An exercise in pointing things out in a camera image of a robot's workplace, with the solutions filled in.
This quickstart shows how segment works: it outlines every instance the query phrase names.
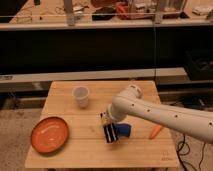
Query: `tabletop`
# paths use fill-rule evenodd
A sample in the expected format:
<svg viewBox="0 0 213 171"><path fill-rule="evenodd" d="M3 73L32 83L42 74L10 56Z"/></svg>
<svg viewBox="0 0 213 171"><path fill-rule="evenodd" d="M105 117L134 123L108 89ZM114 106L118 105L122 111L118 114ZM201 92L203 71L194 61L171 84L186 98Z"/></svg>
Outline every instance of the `tabletop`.
<svg viewBox="0 0 213 171"><path fill-rule="evenodd" d="M57 153L42 155L30 147L26 168L177 168L179 166L170 131L164 128L149 139L156 124L131 116L123 121L132 126L130 138L106 143L100 113L105 112L113 96L130 84L139 86L142 99L160 103L153 81L58 81L53 82L40 119L63 118L69 127L69 139ZM89 106L80 109L72 97L77 86L90 90Z"/></svg>

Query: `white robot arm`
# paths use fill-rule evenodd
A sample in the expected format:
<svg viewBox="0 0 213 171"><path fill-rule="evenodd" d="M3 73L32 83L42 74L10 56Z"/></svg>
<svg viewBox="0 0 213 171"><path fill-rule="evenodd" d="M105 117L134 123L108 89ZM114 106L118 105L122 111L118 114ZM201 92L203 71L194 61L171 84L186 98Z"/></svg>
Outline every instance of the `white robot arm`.
<svg viewBox="0 0 213 171"><path fill-rule="evenodd" d="M111 122L122 121L126 115L131 115L213 143L213 112L155 104L140 97L141 90L136 85L117 94L107 109Z"/></svg>

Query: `orange carrot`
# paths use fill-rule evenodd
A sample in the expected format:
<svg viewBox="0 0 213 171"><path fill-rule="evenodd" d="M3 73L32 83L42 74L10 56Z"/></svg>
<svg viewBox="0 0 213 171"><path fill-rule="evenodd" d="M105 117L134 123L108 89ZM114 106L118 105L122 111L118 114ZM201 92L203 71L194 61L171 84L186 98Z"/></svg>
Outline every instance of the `orange carrot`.
<svg viewBox="0 0 213 171"><path fill-rule="evenodd" d="M163 126L162 126L162 125L156 125L156 126L152 129L152 131L151 131L151 133L150 133L150 135L149 135L149 139L154 139L162 129L163 129Z"/></svg>

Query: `plate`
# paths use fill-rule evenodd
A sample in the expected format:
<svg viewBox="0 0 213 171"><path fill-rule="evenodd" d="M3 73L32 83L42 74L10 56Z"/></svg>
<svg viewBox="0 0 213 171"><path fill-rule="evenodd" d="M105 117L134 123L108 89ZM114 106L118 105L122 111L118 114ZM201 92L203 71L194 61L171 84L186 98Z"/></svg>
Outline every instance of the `plate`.
<svg viewBox="0 0 213 171"><path fill-rule="evenodd" d="M41 120L32 130L31 144L40 153L58 150L68 139L67 123L59 117Z"/></svg>

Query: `paper cup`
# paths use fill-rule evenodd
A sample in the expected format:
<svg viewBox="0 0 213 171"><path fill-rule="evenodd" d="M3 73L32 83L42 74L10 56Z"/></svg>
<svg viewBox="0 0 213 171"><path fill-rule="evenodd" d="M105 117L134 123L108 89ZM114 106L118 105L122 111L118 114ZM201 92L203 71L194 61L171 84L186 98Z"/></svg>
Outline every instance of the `paper cup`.
<svg viewBox="0 0 213 171"><path fill-rule="evenodd" d="M76 87L72 95L80 108L86 108L89 104L89 89L87 87Z"/></svg>

